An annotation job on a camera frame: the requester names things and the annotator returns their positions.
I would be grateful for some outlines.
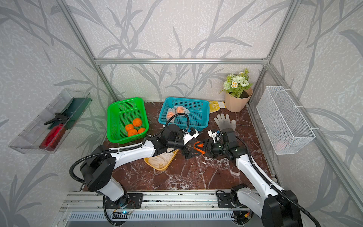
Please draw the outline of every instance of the clear plastic tray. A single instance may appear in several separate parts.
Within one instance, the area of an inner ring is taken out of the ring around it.
[[[54,154],[63,140],[67,137],[77,120],[83,114],[91,102],[89,92],[76,92],[64,89],[49,106],[47,106],[10,144],[14,150],[23,154]],[[44,125],[53,119],[56,113],[62,113],[72,103],[72,114],[61,126],[59,132],[54,136],[48,146],[41,144],[51,131],[52,124]]]

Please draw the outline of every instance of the white wire basket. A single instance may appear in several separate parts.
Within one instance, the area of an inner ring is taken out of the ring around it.
[[[256,108],[276,154],[295,154],[315,138],[283,87],[267,86]]]

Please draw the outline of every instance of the white glove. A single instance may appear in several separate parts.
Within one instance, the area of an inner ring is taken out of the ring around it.
[[[226,117],[224,117],[224,114],[218,114],[217,117],[214,118],[216,121],[219,130],[223,129],[233,129],[233,131],[236,129],[236,120],[232,120],[232,122],[229,120],[229,115],[226,114]]]

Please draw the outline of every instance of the blue basket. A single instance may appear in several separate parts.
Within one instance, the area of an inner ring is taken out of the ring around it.
[[[193,127],[198,131],[202,131],[208,126],[209,122],[209,102],[206,100],[197,100],[189,98],[174,98],[168,97],[165,99],[163,107],[161,108],[159,115],[159,123],[165,125],[166,114],[169,108],[175,106],[183,106],[190,111],[189,128]],[[177,116],[174,118],[174,124],[179,126],[181,129],[186,129],[187,118],[185,116]]]

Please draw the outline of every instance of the brown marble surface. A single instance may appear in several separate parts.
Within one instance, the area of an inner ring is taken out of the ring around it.
[[[162,102],[145,103],[150,129],[148,134],[154,135],[163,126],[158,122]],[[236,135],[246,141],[250,147],[252,157],[256,163],[270,176],[266,159],[261,151],[255,130],[251,123],[247,109],[238,113],[227,109],[221,109],[210,114],[209,125],[198,136],[198,140],[208,137],[207,131],[218,129],[214,117],[219,113],[229,114],[230,119],[236,119]],[[107,147],[127,146],[140,143],[142,139],[119,145],[111,143],[107,139],[104,145]],[[164,172],[159,172],[149,165],[144,159],[139,159],[114,170],[112,175],[126,190],[186,190],[186,189],[229,189],[244,183],[253,188],[247,177],[227,158],[218,160],[204,155],[189,160],[178,152],[174,160]]]

